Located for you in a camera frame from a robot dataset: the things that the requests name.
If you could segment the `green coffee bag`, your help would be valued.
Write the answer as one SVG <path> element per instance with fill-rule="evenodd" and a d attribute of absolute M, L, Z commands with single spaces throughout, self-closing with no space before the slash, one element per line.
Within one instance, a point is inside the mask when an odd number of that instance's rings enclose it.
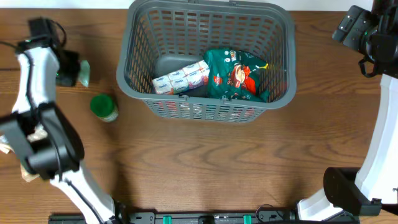
<path fill-rule="evenodd" d="M 210 72 L 207 96 L 265 102 L 269 91 L 260 90 L 260 73 L 268 63 L 253 54 L 234 49 L 210 49 L 203 56 Z"/>

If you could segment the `small white-teal pouch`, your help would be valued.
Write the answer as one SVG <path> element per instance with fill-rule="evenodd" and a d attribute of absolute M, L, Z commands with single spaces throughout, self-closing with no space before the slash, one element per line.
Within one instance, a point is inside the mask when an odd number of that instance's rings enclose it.
<path fill-rule="evenodd" d="M 90 84 L 90 64 L 87 60 L 80 62 L 80 71 L 78 74 L 78 80 L 84 87 L 89 87 Z"/>

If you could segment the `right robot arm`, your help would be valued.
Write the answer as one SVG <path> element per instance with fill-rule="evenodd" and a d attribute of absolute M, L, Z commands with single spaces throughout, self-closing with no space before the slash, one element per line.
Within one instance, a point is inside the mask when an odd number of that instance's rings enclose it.
<path fill-rule="evenodd" d="M 397 1 L 351 6 L 333 39 L 358 51 L 366 78 L 381 76 L 381 99 L 360 168 L 329 167 L 323 187 L 297 203 L 297 223 L 359 223 L 381 211 L 397 214 Z"/>

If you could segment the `tissue multipack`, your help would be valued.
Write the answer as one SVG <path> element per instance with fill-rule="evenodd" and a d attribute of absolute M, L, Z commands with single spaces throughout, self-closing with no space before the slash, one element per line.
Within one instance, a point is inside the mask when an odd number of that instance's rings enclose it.
<path fill-rule="evenodd" d="M 177 95 L 206 85 L 209 72 L 208 64 L 201 60 L 153 79 L 152 85 L 158 95 Z"/>

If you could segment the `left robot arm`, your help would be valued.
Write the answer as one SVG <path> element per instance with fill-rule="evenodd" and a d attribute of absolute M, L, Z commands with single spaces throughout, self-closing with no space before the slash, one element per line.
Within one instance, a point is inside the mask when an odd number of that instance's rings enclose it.
<path fill-rule="evenodd" d="M 129 223 L 125 208 L 96 183 L 83 159 L 83 143 L 55 102 L 57 86 L 75 86 L 88 73 L 77 52 L 64 48 L 58 22 L 28 21 L 30 36 L 13 47 L 20 65 L 17 100 L 1 118 L 1 131 L 24 170 L 60 189 L 85 223 Z"/>

